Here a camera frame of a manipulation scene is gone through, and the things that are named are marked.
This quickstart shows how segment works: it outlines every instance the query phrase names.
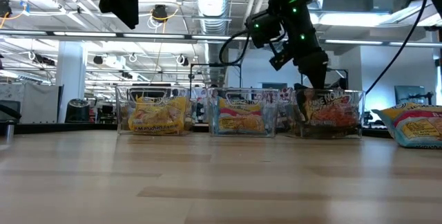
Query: wood grain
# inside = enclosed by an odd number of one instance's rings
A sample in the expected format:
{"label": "wood grain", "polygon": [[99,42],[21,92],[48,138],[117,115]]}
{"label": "wood grain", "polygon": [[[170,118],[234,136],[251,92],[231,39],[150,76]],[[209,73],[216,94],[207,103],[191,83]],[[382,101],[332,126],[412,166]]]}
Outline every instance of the wood grain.
{"label": "wood grain", "polygon": [[16,136],[0,223],[442,223],[442,153],[393,140]]}

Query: desk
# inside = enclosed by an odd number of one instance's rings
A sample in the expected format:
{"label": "desk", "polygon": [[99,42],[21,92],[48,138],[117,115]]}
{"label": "desk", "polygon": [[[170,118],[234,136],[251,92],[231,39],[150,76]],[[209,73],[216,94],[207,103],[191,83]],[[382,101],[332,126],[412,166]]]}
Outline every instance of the desk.
{"label": "desk", "polygon": [[17,135],[2,223],[440,223],[442,153],[393,140]]}

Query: instant noodle package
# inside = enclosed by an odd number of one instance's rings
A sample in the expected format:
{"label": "instant noodle package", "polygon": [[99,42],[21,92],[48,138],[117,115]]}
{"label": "instant noodle package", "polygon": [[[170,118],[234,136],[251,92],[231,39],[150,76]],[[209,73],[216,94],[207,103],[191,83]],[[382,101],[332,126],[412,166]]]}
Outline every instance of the instant noodle package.
{"label": "instant noodle package", "polygon": [[189,129],[187,89],[118,86],[116,91],[118,133],[180,135]]}
{"label": "instant noodle package", "polygon": [[278,90],[210,88],[208,101],[212,135],[275,136]]}
{"label": "instant noodle package", "polygon": [[392,137],[407,148],[442,148],[442,106],[404,103],[379,115]]}
{"label": "instant noodle package", "polygon": [[360,138],[365,94],[341,89],[294,92],[294,133],[303,138]]}

